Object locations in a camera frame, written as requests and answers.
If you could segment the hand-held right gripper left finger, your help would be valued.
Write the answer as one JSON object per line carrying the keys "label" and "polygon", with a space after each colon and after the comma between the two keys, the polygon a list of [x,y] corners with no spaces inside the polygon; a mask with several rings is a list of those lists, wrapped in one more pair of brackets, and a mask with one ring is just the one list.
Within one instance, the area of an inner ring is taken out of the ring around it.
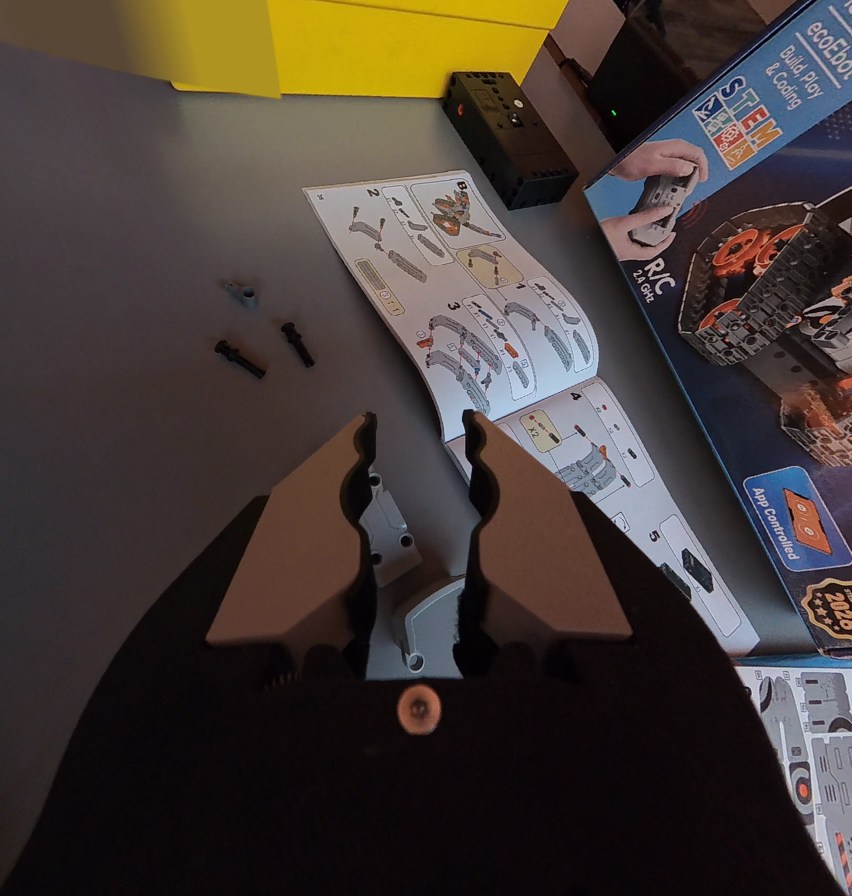
{"label": "hand-held right gripper left finger", "polygon": [[301,662],[317,644],[365,673],[377,610],[369,466],[377,418],[354,418],[272,490],[208,631],[212,645],[284,644]]}

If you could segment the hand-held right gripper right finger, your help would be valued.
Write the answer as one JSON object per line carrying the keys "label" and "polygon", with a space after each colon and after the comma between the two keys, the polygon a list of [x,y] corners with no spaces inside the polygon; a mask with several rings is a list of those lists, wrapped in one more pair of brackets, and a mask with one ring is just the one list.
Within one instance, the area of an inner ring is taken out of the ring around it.
{"label": "hand-held right gripper right finger", "polygon": [[631,626],[579,513],[577,495],[481,412],[466,410],[473,530],[455,664],[484,674],[505,644],[540,659],[570,639],[626,641]]}

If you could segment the black long pin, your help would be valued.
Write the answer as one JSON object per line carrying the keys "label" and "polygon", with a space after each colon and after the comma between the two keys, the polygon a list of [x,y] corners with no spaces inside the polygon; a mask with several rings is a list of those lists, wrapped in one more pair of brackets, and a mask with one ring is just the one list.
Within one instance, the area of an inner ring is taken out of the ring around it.
{"label": "black long pin", "polygon": [[255,376],[257,379],[263,379],[266,371],[258,366],[249,358],[245,357],[239,349],[232,346],[225,340],[220,340],[215,345],[215,352],[224,357],[228,362],[240,366],[243,370]]}
{"label": "black long pin", "polygon": [[299,331],[296,328],[296,325],[293,322],[284,323],[280,330],[286,336],[287,342],[294,348],[296,353],[299,355],[302,363],[306,368],[313,367],[316,364],[315,359],[310,354],[307,346],[304,343],[303,338],[301,337]]}

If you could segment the black battery box brick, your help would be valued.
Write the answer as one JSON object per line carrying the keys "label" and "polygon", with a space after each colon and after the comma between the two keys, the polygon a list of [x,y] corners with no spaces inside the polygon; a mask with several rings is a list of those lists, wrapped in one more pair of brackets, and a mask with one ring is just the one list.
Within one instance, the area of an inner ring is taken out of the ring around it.
{"label": "black battery box brick", "polygon": [[558,203],[577,179],[510,73],[454,72],[442,106],[509,209]]}

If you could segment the yellow plastic bin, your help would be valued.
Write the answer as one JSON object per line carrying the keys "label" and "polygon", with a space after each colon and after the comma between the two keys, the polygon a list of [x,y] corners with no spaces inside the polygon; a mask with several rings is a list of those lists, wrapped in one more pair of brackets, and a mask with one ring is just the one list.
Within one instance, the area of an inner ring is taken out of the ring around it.
{"label": "yellow plastic bin", "polygon": [[456,71],[521,81],[566,1],[268,2],[284,94],[437,98]]}

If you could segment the grey desk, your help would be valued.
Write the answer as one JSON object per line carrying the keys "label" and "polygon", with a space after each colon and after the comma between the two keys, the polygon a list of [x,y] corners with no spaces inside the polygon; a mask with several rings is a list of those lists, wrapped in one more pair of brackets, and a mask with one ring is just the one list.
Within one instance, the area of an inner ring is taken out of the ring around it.
{"label": "grey desk", "polygon": [[431,682],[431,734],[330,649],[281,683],[205,644],[264,493],[368,410],[424,559],[398,596],[465,567],[432,400],[301,190],[471,164],[432,100],[0,43],[0,894],[840,893],[731,662],[599,511],[636,642],[563,678],[505,648]]}

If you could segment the blue robot kit box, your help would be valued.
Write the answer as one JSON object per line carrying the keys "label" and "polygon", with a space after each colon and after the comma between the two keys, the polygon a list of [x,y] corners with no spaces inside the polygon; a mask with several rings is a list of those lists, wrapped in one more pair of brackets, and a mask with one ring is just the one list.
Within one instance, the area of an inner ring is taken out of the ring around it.
{"label": "blue robot kit box", "polygon": [[795,4],[586,195],[811,638],[852,658],[852,1]]}

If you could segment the white instruction booklet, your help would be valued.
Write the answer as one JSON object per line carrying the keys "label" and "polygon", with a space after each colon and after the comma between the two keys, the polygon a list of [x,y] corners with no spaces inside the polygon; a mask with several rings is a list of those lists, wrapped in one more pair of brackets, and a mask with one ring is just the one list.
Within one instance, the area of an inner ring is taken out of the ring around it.
{"label": "white instruction booklet", "polygon": [[731,655],[755,629],[597,376],[586,312],[503,228],[465,171],[304,189],[336,251],[416,364],[465,479],[466,409],[589,496],[660,566]]}

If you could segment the grey sticker sheet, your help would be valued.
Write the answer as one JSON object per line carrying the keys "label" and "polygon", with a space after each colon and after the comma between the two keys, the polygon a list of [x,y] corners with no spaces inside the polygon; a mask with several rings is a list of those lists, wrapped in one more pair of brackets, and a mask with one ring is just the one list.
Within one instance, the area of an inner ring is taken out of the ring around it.
{"label": "grey sticker sheet", "polygon": [[852,667],[747,664],[737,673],[766,726],[803,823],[852,894]]}

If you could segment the black electronic box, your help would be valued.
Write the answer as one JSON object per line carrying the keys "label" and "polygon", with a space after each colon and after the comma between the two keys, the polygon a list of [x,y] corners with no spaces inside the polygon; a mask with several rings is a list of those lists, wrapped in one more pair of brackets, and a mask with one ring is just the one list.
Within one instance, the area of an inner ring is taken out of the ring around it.
{"label": "black electronic box", "polygon": [[622,151],[765,28],[746,1],[619,2],[625,23],[587,98]]}

